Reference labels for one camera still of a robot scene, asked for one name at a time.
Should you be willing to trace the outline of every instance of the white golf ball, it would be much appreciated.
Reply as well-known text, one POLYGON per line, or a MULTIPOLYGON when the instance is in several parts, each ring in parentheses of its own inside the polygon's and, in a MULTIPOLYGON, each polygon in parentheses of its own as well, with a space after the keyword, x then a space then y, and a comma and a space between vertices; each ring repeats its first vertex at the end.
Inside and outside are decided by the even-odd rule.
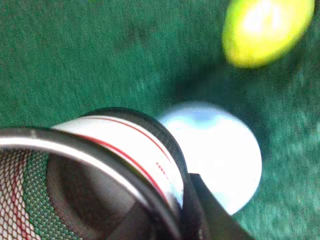
POLYGON ((178 142, 188 172, 201 175, 228 214, 252 198, 262 159, 255 136, 241 120, 206 102, 180 104, 158 120, 178 142))

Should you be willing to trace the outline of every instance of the red stripe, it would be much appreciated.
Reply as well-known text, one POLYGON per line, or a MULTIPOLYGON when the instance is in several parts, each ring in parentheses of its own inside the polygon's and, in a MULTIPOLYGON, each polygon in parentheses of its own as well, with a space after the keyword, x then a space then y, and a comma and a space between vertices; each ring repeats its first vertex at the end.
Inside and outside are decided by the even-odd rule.
POLYGON ((118 121, 118 120, 114 120, 114 119, 111 119, 111 118, 102 118, 102 117, 86 117, 86 119, 100 119, 100 120, 109 120, 109 121, 112 121, 112 122, 116 122, 116 123, 119 123, 119 124, 123 124, 123 125, 126 125, 134 130, 137 130, 139 133, 145 135, 148 139, 150 139, 160 150, 161 152, 163 152, 163 154, 165 155, 165 157, 168 159, 168 161, 172 164, 170 158, 168 157, 168 155, 165 153, 165 151, 161 148, 161 146, 159 146, 150 136, 148 136, 147 134, 145 134, 143 131, 139 130, 138 128, 134 127, 134 126, 131 126, 125 122, 122 122, 122 121, 118 121))
POLYGON ((161 197, 166 200, 166 202, 169 204, 168 200, 165 197, 165 194, 162 192, 161 188, 158 186, 158 184, 156 183, 156 181, 153 179, 153 177, 137 162, 135 161, 132 157, 130 157, 128 154, 126 154, 125 152, 123 152, 121 149, 96 138, 90 137, 90 136, 85 136, 85 135, 80 135, 78 134, 78 136, 83 137, 85 139, 88 139, 92 142, 95 142, 96 144, 100 144, 100 145, 104 145, 105 147, 108 147, 112 150, 114 150, 115 152, 117 152, 119 155, 123 155, 124 157, 126 157, 128 160, 130 160, 133 165, 136 166, 136 168, 140 169, 150 180, 150 182, 154 185, 154 187, 158 190, 158 192, 160 193, 161 197))
POLYGON ((19 172, 20 172, 20 169, 21 167, 23 167, 24 165, 24 161, 23 159, 19 159, 18 160, 18 164, 17 164, 17 168, 15 169, 15 172, 14 172, 14 175, 13 175, 13 184, 12 184, 12 193, 11 193, 11 201, 13 203, 13 213, 15 214, 16 216, 16 226, 20 229, 21 231, 21 235, 23 237, 23 239, 27 239, 27 240, 30 240, 31 239, 31 236, 27 233, 27 230, 26 230, 26 223, 22 221, 22 218, 19 217, 19 214, 18 212, 19 209, 18 209, 18 206, 16 205, 16 200, 18 199, 18 196, 17 194, 15 193, 15 190, 18 191, 18 180, 19 179, 19 172))

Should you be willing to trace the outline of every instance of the green artificial turf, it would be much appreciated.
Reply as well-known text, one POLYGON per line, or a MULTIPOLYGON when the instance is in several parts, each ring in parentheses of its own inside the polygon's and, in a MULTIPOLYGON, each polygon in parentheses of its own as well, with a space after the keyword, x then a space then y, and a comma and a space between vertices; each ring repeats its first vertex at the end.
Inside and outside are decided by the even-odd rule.
POLYGON ((320 4, 294 49, 245 70, 222 51, 228 3, 0 1, 0 127, 109 106, 157 117, 186 100, 221 105, 263 158, 259 189, 234 218, 261 240, 320 239, 320 4))

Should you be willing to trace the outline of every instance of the red mesh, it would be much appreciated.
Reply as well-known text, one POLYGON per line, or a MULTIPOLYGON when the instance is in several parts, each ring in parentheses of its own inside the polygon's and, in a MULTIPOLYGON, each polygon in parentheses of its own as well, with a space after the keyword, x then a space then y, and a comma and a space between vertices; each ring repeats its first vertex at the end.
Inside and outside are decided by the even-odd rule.
POLYGON ((0 240, 40 240, 29 221, 23 200, 24 170, 30 151, 1 152, 0 158, 0 240))

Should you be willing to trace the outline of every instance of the yellow golf ball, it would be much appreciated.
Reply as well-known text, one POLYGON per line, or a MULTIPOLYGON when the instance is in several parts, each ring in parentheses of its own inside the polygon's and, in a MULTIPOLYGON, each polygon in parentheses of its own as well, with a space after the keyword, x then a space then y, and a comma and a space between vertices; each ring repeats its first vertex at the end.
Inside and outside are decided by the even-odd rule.
POLYGON ((227 60, 240 68, 275 60, 297 43, 314 8, 315 0, 233 0, 222 34, 227 60))

